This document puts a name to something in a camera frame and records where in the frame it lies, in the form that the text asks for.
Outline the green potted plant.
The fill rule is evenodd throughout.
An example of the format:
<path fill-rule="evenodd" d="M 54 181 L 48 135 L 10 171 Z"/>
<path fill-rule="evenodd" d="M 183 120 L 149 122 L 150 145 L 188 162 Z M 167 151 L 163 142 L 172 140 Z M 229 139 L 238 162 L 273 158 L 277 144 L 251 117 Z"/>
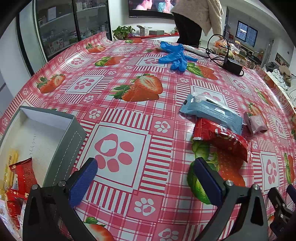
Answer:
<path fill-rule="evenodd" d="M 132 38 L 132 34 L 135 32 L 135 29 L 132 26 L 118 26 L 115 30 L 112 31 L 113 37 L 116 40 L 127 40 Z"/>

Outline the black power adapter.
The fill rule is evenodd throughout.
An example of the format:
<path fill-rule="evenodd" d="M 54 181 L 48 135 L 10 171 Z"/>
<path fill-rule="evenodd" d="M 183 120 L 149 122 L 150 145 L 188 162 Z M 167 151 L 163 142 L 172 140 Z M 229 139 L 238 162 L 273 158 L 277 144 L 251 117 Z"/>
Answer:
<path fill-rule="evenodd" d="M 228 57 L 225 57 L 222 68 L 237 76 L 244 75 L 243 66 Z"/>

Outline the red white tv console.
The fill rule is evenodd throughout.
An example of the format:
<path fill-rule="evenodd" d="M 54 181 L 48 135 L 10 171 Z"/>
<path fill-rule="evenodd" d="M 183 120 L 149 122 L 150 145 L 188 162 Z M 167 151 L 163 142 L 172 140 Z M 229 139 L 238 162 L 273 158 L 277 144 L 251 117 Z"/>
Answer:
<path fill-rule="evenodd" d="M 147 36 L 140 36 L 140 35 L 133 35 L 133 38 L 140 38 L 140 39 L 149 39 L 149 40 L 158 40 L 158 41 L 166 41 L 166 42 L 173 42 L 176 43 L 179 35 L 178 33 L 175 34 L 168 34 L 164 33 L 163 35 L 147 35 Z"/>

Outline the red gold candy packet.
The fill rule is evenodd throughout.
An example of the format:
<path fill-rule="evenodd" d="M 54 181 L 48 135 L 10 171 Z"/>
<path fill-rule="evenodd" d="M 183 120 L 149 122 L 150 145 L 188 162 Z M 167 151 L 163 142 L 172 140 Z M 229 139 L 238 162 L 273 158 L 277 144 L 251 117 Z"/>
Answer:
<path fill-rule="evenodd" d="M 20 193 L 27 192 L 29 194 L 31 187 L 37 184 L 32 166 L 32 157 L 15 164 L 11 164 L 9 165 L 9 168 L 17 176 L 18 189 L 16 190 Z"/>

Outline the pink strawberry tablecloth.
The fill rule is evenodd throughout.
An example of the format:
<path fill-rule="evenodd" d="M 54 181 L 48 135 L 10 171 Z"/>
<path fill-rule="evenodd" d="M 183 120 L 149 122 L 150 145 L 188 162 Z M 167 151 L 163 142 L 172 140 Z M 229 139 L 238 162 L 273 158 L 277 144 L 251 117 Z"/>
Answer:
<path fill-rule="evenodd" d="M 185 72 L 158 63 L 157 40 L 111 42 L 98 33 L 72 45 L 42 67 L 18 92 L 1 121 L 20 106 L 74 115 L 86 132 L 71 172 L 89 157 L 98 171 L 76 212 L 98 220 L 115 240 L 193 240 L 215 212 L 200 185 L 192 192 L 188 169 L 197 156 L 223 178 L 263 198 L 278 189 L 287 206 L 295 184 L 295 110 L 262 70 L 238 77 L 208 59 L 188 61 Z M 196 92 L 213 97 L 239 115 L 262 115 L 268 130 L 243 137 L 251 162 L 194 143 L 196 118 L 180 112 Z M 1 124 L 1 138 L 6 130 Z"/>

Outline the red snack packet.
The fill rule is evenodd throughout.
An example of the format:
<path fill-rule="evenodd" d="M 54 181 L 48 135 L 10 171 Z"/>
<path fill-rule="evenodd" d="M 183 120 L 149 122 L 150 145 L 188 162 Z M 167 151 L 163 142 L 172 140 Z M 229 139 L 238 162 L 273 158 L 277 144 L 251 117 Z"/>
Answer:
<path fill-rule="evenodd" d="M 251 162 L 251 144 L 243 136 L 205 118 L 197 119 L 193 130 L 193 139 L 207 142 L 246 163 Z"/>

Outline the white sofa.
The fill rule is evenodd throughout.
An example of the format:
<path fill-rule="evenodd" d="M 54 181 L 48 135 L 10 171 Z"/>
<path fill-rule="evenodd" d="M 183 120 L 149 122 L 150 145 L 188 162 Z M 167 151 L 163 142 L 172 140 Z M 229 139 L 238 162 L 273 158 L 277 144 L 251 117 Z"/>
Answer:
<path fill-rule="evenodd" d="M 295 75 L 292 74 L 286 65 L 278 65 L 269 62 L 265 66 L 267 73 L 270 73 L 277 86 L 280 86 L 288 96 L 295 108 Z"/>

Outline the glass display cabinet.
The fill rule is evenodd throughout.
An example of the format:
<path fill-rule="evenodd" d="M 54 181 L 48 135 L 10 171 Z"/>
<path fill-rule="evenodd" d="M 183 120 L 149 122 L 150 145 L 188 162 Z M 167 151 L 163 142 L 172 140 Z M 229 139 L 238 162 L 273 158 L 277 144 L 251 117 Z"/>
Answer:
<path fill-rule="evenodd" d="M 16 17 L 18 43 L 30 76 L 70 46 L 100 32 L 112 39 L 106 0 L 29 1 Z"/>

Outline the cluttered coffee table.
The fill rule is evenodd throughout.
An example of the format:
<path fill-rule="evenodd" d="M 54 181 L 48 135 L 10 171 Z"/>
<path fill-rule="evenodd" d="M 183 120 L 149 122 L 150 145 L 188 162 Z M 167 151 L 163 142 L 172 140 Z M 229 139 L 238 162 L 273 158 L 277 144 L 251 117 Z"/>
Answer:
<path fill-rule="evenodd" d="M 241 45 L 240 42 L 235 41 L 235 44 L 228 42 L 226 40 L 217 40 L 211 46 L 210 49 L 217 55 L 226 56 L 240 65 L 255 69 L 260 67 L 262 64 L 262 54 L 264 52 L 256 52 L 248 49 L 247 47 Z"/>

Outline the blue snack packet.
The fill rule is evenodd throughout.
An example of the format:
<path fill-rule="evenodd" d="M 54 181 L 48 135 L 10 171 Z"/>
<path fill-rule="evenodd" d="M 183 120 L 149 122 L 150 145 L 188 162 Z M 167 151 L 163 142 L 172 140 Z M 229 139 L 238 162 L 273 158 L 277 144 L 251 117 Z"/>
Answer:
<path fill-rule="evenodd" d="M 180 112 L 208 119 L 230 129 L 238 135 L 242 134 L 243 118 L 225 104 L 216 101 L 213 97 L 193 92 L 183 102 Z"/>

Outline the blue rubber gloves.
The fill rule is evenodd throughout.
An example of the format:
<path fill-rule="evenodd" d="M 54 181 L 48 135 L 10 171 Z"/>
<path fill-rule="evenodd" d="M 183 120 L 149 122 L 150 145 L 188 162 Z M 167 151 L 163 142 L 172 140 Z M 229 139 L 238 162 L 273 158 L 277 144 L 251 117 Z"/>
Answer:
<path fill-rule="evenodd" d="M 184 46 L 182 44 L 171 45 L 167 42 L 161 41 L 160 48 L 168 52 L 168 55 L 160 57 L 158 59 L 158 63 L 171 63 L 171 70 L 185 72 L 187 69 L 187 61 L 198 61 L 197 58 L 193 58 L 184 54 Z"/>

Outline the white nougat packet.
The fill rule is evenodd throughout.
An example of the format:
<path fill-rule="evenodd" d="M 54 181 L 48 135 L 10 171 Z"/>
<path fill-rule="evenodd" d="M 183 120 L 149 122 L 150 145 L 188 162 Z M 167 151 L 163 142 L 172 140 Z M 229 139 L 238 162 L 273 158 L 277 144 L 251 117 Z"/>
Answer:
<path fill-rule="evenodd" d="M 6 203 L 5 201 L 0 201 L 0 213 L 1 213 L 1 220 L 3 221 L 4 225 L 10 232 L 10 234 L 14 237 L 15 240 L 22 241 L 22 237 L 19 234 L 19 231 L 16 229 L 15 224 L 13 223 L 13 220 L 10 218 L 8 211 L 6 209 Z"/>

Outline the pink snack packet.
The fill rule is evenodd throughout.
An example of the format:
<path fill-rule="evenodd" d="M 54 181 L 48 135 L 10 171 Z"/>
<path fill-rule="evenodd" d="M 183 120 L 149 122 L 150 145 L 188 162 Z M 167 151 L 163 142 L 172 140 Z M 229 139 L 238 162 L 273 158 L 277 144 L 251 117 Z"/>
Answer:
<path fill-rule="evenodd" d="M 243 118 L 249 131 L 253 135 L 256 133 L 265 133 L 268 130 L 268 127 L 260 114 L 250 115 L 249 113 L 245 112 Z"/>

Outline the grey white tray box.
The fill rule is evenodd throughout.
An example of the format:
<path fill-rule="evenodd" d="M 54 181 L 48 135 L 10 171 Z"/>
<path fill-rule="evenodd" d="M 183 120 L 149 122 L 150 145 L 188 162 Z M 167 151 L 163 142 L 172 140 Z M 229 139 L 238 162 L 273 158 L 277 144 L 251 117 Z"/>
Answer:
<path fill-rule="evenodd" d="M 50 187 L 71 174 L 86 132 L 74 115 L 52 109 L 20 106 L 11 121 L 1 121 L 6 130 L 1 138 L 1 199 L 8 189 L 18 189 L 17 176 L 9 165 L 32 157 L 37 183 Z M 19 234 L 23 239 L 22 202 Z"/>

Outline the wall television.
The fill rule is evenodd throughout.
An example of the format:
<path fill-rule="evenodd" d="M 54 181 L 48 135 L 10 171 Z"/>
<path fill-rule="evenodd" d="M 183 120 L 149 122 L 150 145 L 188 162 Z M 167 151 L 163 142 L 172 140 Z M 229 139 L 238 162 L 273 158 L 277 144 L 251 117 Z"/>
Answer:
<path fill-rule="evenodd" d="M 173 19 L 172 8 L 179 0 L 132 0 L 128 1 L 130 18 L 149 17 Z"/>

